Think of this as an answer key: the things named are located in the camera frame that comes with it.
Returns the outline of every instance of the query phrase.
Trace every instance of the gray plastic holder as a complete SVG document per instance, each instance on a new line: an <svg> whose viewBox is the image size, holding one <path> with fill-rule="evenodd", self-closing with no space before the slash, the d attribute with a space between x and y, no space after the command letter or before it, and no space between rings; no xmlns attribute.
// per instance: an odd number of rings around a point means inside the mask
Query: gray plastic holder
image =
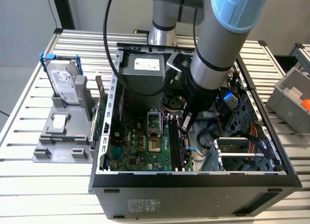
<svg viewBox="0 0 310 224"><path fill-rule="evenodd" d="M274 88L266 105L297 133L310 134L310 113L300 105L302 100L310 99L310 78L292 68ZM302 95L293 98L287 93L291 89L297 89Z"/></svg>

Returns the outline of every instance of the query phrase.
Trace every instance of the green circuit board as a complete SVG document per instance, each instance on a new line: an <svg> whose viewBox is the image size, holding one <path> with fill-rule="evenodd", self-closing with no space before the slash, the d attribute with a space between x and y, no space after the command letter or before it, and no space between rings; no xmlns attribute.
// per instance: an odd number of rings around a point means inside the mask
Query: green circuit board
<svg viewBox="0 0 310 224"><path fill-rule="evenodd" d="M168 120L163 120L161 137L147 136L146 118L127 116L124 120L123 141L118 147L121 156L112 154L113 171L171 171ZM191 157L184 166L192 170Z"/></svg>

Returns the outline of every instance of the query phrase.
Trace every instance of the metal worktable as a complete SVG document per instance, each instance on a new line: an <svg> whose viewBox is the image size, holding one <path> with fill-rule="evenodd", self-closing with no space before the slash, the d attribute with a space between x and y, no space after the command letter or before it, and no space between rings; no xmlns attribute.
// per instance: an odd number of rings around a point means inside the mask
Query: metal worktable
<svg viewBox="0 0 310 224"><path fill-rule="evenodd" d="M310 74L310 45L296 43L290 55L295 56L301 66Z"/></svg>
<svg viewBox="0 0 310 224"><path fill-rule="evenodd" d="M114 57L117 42L146 44L146 34L109 34L108 44ZM180 47L193 47L191 37L179 36ZM265 44L246 41L241 57L257 92L266 102L273 85L284 75ZM107 61L102 34L63 31L54 34L45 53L79 54L87 86L98 95L95 83L100 73L106 92L111 68ZM0 223L101 223L106 220L95 195L88 194L91 164L33 163L33 150L52 106L52 89L40 64L0 134ZM310 136L300 136L276 114L268 112L291 162L299 174L302 190L293 193L255 218L139 220L140 223L310 223Z"/></svg>

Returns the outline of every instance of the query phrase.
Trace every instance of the sticker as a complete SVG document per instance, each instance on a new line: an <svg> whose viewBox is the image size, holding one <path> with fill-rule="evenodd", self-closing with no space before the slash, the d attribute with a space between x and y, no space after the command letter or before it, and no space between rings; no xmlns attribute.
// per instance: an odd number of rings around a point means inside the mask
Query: sticker
<svg viewBox="0 0 310 224"><path fill-rule="evenodd" d="M128 210L131 213L158 212L161 199L127 199Z"/></svg>
<svg viewBox="0 0 310 224"><path fill-rule="evenodd" d="M159 59L136 58L135 70L156 70L159 71Z"/></svg>
<svg viewBox="0 0 310 224"><path fill-rule="evenodd" d="M55 114L53 120L53 128L63 128L66 123L66 115Z"/></svg>
<svg viewBox="0 0 310 224"><path fill-rule="evenodd" d="M78 103L78 96L71 74L63 70L52 70L51 72L61 99L68 104Z"/></svg>

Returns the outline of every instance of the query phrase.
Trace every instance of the motherboard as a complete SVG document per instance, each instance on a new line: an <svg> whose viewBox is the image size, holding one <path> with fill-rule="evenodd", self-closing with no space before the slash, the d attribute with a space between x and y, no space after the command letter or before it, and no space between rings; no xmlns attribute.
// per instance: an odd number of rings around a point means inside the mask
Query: motherboard
<svg viewBox="0 0 310 224"><path fill-rule="evenodd" d="M146 116L127 115L119 145L112 148L112 171L192 171L186 151L188 137L176 120L151 110Z"/></svg>

